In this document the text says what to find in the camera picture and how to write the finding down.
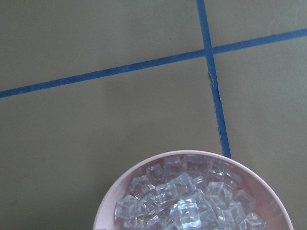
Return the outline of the pink bowl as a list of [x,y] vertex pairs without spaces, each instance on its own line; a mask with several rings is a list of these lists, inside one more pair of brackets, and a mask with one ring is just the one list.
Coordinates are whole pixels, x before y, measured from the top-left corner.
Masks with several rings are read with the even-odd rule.
[[145,172],[146,167],[156,163],[163,163],[164,158],[166,157],[182,157],[184,154],[197,154],[229,163],[230,168],[242,177],[239,188],[244,189],[256,199],[256,213],[267,221],[267,229],[292,230],[294,228],[290,217],[277,194],[261,177],[259,177],[246,166],[230,158],[211,152],[200,150],[176,150],[147,158],[123,173],[112,184],[104,196],[96,213],[93,229],[122,229],[121,225],[115,222],[115,206],[116,202],[127,194],[128,186],[132,182],[132,179],[134,177],[140,176],[143,172]]

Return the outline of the pile of clear ice cubes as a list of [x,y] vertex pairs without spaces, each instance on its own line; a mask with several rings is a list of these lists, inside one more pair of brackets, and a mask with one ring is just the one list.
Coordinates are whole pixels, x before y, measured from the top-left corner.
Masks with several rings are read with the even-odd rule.
[[196,154],[166,157],[132,179],[115,218],[129,230],[264,230],[256,200],[222,160]]

